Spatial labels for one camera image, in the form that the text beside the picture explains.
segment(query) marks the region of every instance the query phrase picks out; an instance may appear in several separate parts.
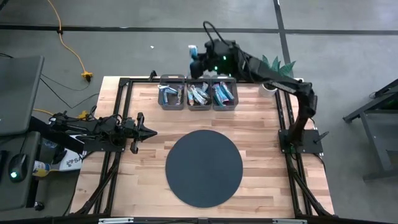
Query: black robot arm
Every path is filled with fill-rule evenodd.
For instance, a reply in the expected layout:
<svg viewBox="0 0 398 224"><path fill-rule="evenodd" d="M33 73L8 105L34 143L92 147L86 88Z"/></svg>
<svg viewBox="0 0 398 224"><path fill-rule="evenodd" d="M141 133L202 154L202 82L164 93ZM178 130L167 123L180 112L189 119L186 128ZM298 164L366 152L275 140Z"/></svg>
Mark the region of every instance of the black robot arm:
<svg viewBox="0 0 398 224"><path fill-rule="evenodd" d="M83 141L85 151L121 152L126 147L127 139L133 139L130 150L137 154L137 142L155 136L156 131L144 126L144 115L138 113L137 124L131 118L119 119L120 115L95 118L93 111L85 118L71 118L64 113L57 113L50 118L50 128L53 132L65 133L71 131L81 134L76 137Z"/></svg>
<svg viewBox="0 0 398 224"><path fill-rule="evenodd" d="M205 70L216 71L237 80L268 84L297 97L298 116L290 125L285 141L293 146L302 146L305 124L317 110L317 96L312 84L279 75L262 60L243 52L234 40L211 39L205 47L206 53L193 57L190 66L193 78L202 76Z"/></svg>

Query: concrete floor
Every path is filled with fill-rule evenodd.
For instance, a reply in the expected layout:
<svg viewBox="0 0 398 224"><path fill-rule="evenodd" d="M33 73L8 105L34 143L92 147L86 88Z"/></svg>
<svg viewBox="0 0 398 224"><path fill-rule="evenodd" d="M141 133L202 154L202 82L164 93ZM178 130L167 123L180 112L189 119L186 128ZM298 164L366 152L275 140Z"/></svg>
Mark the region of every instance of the concrete floor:
<svg viewBox="0 0 398 224"><path fill-rule="evenodd" d="M201 27L209 20L219 28L278 28L272 0L53 0L64 25L121 27ZM280 0L286 29L397 30L398 2L394 0ZM11 0L0 12L0 24L57 25L45 0ZM279 34L222 34L260 57L283 57ZM66 32L65 42L82 57L95 77L85 91L66 90L48 83L70 105L99 92L102 77L188 72L188 44L203 47L204 33ZM326 174L335 213L345 218L398 222L398 180L364 183L362 176L378 170L374 151L359 120L342 117L369 101L368 95L397 78L396 35L287 35L295 77L312 82L318 95L315 117L323 140ZM23 57L43 55L43 74L70 87L86 84L78 60L65 50L52 31L0 30L0 52ZM76 116L97 98L70 110L40 84L35 108L68 110ZM45 114L36 114L48 119ZM38 197L42 212L0 213L15 217L62 215L68 206L77 173L50 177Z"/></svg>

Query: plastic bin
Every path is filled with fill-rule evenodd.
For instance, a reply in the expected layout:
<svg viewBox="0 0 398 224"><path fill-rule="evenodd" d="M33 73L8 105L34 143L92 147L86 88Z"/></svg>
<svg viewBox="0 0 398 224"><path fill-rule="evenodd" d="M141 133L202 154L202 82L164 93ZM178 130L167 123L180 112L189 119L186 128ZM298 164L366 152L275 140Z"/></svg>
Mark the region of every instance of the plastic bin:
<svg viewBox="0 0 398 224"><path fill-rule="evenodd" d="M169 87L178 90L179 86L183 86L181 104L176 105L177 95L167 95L168 105L163 105L163 92L159 90L159 95L157 102L162 107L163 110L182 110L185 104L185 77L184 75L162 75L160 77L160 85L168 85Z"/></svg>
<svg viewBox="0 0 398 224"><path fill-rule="evenodd" d="M228 89L231 91L232 95L234 96L234 100L229 101L224 103L225 106L220 106L218 105L218 102L214 99L215 97L215 92L213 89L214 84L220 84L220 82L225 82L226 86ZM213 110L215 111L233 111L235 110L235 107L239 103L239 97L238 97L238 89L236 87L236 79L227 77L227 76L213 76L211 78L211 95L213 97Z"/></svg>
<svg viewBox="0 0 398 224"><path fill-rule="evenodd" d="M206 93L209 94L210 98L207 102L206 105L201 105L200 103L194 102L194 105L191 106L189 105L189 101L188 101L188 94L185 97L185 100L187 101L186 104L188 105L188 109L191 111L207 111L210 110L211 108L211 102L213 101L213 97L212 97L212 90L211 90L211 78L210 76L202 76L200 78L197 79L192 79L192 78L188 78L187 79L187 89L191 86L194 85L197 88L201 88L203 86L203 83L207 83L208 87L206 90Z"/></svg>

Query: dark gray circle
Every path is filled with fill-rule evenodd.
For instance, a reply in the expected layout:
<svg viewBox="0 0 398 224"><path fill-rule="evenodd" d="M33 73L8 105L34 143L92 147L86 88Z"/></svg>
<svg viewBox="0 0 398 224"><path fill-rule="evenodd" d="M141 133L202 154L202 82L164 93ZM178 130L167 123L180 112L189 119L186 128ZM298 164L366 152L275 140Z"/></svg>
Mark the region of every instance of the dark gray circle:
<svg viewBox="0 0 398 224"><path fill-rule="evenodd" d="M243 162L234 143L216 131L184 135L170 150L166 177L183 202L199 208L220 205L234 195L243 176Z"/></svg>

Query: butcher block tabletop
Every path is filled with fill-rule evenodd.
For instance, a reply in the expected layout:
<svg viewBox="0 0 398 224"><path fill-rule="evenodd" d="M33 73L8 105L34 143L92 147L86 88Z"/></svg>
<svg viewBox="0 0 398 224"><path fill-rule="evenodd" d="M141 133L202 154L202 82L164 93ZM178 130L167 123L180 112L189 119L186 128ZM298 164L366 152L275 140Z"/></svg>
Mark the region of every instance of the butcher block tabletop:
<svg viewBox="0 0 398 224"><path fill-rule="evenodd" d="M104 77L95 113L97 118L112 115L119 79ZM128 116L135 119L138 112L143 112L144 125L157 131L158 135L140 142L138 154L129 150L122 154L113 217L294 217L285 156L279 149L277 132L280 127L275 97L259 96L258 85L238 84L239 105L234 111L190 111L187 106L181 111L164 111L157 102L157 84L135 83L132 88ZM126 89L119 114L123 113ZM281 95L287 117L285 99ZM291 100L294 114L297 114L297 99L291 96ZM311 121L306 128L313 128ZM243 178L238 190L225 203L213 208L195 208L179 200L165 175L166 157L173 145L185 134L200 129L214 130L230 138L243 160ZM83 161L71 212L80 209L97 188L103 157L103 152L95 152ZM312 154L302 154L302 157L308 188L322 206L333 213L322 163ZM302 191L297 184L296 187L304 213ZM104 193L103 209L108 189Z"/></svg>

